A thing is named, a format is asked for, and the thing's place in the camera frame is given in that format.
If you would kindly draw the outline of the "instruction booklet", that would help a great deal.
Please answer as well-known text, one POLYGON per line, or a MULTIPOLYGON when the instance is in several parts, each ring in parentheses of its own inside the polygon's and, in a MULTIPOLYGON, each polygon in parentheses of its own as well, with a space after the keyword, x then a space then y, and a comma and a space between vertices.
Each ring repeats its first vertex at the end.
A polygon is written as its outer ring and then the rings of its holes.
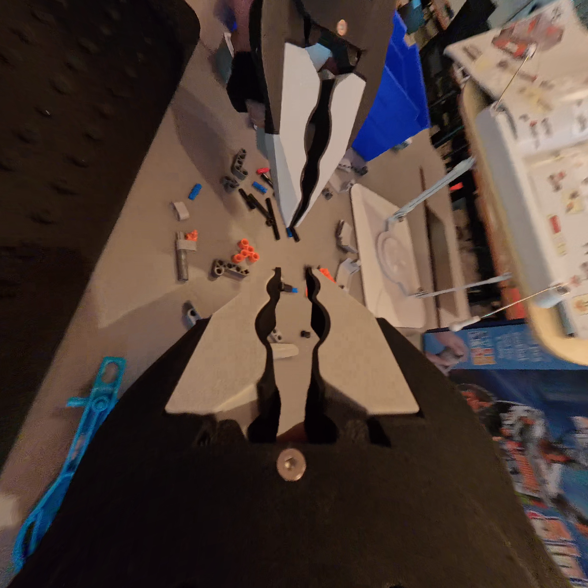
POLYGON ((587 29, 553 1, 446 54, 493 101, 475 126, 526 290, 587 339, 587 29))

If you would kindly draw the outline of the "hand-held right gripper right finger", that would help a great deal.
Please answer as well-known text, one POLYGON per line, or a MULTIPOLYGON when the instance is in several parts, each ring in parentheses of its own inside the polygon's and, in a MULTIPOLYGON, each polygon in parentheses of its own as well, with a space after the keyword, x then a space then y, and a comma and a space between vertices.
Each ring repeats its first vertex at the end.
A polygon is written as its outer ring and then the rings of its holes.
POLYGON ((318 269, 305 269, 312 304, 310 442, 390 442, 381 417, 414 416, 419 405, 372 313, 318 269))

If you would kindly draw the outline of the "orange connector cluster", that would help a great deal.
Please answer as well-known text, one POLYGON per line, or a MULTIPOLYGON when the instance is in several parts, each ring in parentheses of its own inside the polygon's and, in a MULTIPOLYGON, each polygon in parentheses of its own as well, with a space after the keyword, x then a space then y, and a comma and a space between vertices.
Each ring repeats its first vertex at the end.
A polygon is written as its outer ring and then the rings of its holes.
POLYGON ((255 263, 260 260, 260 255, 256 252, 254 246, 246 238, 240 239, 237 243, 237 252, 231 257, 232 263, 240 264, 243 262, 255 263))

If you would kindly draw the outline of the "white book stand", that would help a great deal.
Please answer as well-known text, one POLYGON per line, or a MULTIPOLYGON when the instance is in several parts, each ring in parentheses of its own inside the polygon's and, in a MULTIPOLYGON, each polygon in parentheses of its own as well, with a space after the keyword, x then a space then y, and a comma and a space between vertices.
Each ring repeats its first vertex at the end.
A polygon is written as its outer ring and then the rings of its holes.
MULTIPOLYGON (((467 83, 475 84, 478 91, 485 93, 466 72, 467 83)), ((568 322, 557 306, 538 306, 534 303, 537 296, 552 290, 541 290, 530 293, 521 277, 512 248, 511 235, 506 224, 504 210, 499 203, 493 180, 489 174, 488 163, 483 154, 475 120, 483 109, 466 124, 466 136, 469 140, 471 156, 458 163, 452 171, 439 179, 429 189, 424 190, 402 207, 397 207, 371 190, 356 184, 350 190, 350 199, 355 224, 355 234, 359 256, 362 261, 362 278, 364 280, 364 300, 368 309, 376 316, 391 319, 398 318, 403 303, 410 301, 408 310, 422 306, 422 301, 460 289, 471 287, 470 284, 451 289, 426 292, 422 290, 416 272, 414 243, 406 217, 414 209, 449 184, 459 179, 467 171, 473 170, 480 176, 483 184, 481 195, 485 202, 494 230, 498 231, 498 252, 504 254, 500 273, 479 282, 479 285, 498 282, 514 282, 520 299, 514 304, 522 304, 526 308, 527 319, 539 342, 555 356, 574 364, 587 366, 587 339, 580 339, 568 331, 568 322)))

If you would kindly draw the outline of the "printed toy box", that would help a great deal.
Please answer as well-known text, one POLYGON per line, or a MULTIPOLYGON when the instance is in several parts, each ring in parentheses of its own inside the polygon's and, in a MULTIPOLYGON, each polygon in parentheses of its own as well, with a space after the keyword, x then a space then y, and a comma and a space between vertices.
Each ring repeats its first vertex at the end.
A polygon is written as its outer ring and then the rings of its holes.
POLYGON ((587 587, 587 367, 545 351, 522 321, 423 335, 496 442, 535 533, 587 587))

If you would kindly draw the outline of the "black dimpled pad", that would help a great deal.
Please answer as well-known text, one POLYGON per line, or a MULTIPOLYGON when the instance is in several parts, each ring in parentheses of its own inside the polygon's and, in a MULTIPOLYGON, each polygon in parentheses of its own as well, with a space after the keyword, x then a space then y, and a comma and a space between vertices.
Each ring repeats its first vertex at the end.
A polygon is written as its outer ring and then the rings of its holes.
POLYGON ((200 32, 186 1, 1 1, 1 467, 200 32))

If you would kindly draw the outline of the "pile of small technic pieces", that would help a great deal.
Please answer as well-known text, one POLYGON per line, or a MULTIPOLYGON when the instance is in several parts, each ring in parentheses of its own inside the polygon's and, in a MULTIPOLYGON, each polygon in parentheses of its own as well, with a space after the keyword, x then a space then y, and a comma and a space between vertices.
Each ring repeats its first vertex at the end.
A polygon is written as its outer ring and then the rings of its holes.
POLYGON ((262 215, 265 224, 272 229, 275 240, 280 240, 281 236, 277 227, 277 221, 270 199, 267 198, 266 204, 263 205, 253 194, 247 193, 241 187, 238 188, 238 193, 249 210, 257 210, 262 215))

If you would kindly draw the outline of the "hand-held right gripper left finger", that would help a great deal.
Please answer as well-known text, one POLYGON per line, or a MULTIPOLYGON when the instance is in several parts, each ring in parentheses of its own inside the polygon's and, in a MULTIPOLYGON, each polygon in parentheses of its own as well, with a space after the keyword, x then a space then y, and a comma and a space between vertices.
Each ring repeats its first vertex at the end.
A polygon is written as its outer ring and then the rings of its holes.
POLYGON ((268 337, 281 284, 281 268, 248 277, 211 315, 166 413, 234 420, 251 442, 276 441, 282 403, 268 337))

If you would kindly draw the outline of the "dark grey L-shaped beam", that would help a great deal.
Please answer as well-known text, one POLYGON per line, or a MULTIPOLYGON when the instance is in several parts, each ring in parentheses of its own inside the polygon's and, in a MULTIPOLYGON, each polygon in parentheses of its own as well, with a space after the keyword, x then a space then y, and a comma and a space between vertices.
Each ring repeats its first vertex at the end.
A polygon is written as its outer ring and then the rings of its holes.
POLYGON ((249 269, 244 266, 216 258, 210 268, 210 277, 217 279, 219 277, 228 277, 236 281, 242 281, 250 275, 249 269))

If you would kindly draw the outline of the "light grey boxy panel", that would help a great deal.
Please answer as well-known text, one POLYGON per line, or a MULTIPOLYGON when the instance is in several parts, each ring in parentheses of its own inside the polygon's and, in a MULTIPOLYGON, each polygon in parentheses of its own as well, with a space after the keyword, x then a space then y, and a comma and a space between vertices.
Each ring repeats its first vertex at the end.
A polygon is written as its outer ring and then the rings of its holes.
POLYGON ((341 219, 335 231, 335 239, 337 247, 347 254, 357 255, 358 250, 353 243, 353 227, 345 220, 341 219))

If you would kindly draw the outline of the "blue storage bin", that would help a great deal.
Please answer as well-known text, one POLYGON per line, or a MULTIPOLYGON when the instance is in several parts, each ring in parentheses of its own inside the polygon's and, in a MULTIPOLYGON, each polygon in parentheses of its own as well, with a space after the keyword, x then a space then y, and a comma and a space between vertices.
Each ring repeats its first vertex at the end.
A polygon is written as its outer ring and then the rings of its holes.
POLYGON ((379 89, 352 144, 366 162, 430 128, 419 49, 406 43, 406 33, 402 19, 394 14, 379 89))

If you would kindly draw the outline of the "teal plastic piece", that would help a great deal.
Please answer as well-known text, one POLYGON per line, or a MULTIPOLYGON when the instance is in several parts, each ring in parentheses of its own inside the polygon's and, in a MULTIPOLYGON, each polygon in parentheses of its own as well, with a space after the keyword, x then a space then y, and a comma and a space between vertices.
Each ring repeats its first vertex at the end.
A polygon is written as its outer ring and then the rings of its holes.
POLYGON ((68 399, 67 408, 82 409, 83 412, 58 475, 18 531, 11 553, 15 573, 20 572, 52 525, 84 453, 96 431, 115 407, 125 369, 124 358, 105 357, 99 366, 90 393, 85 397, 72 396, 68 399))

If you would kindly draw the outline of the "light grey panel with holes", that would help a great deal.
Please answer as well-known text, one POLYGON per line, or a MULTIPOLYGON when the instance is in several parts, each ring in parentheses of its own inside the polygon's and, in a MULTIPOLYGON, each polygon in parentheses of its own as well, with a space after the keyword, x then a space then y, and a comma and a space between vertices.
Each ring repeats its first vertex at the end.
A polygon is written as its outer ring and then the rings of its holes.
POLYGON ((353 149, 349 149, 339 161, 337 169, 363 177, 368 173, 367 162, 353 149))

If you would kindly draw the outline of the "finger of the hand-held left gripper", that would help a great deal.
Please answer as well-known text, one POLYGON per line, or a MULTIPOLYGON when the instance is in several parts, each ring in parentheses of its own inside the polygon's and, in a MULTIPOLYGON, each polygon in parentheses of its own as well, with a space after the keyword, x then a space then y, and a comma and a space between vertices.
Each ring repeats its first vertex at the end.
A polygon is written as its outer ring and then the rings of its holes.
POLYGON ((266 134, 273 189, 284 224, 297 227, 312 206, 321 158, 308 158, 307 125, 319 102, 321 81, 305 48, 285 43, 279 130, 266 134))
POLYGON ((316 110, 320 115, 302 175, 302 202, 294 227, 305 219, 346 153, 365 85, 355 73, 323 81, 316 110))

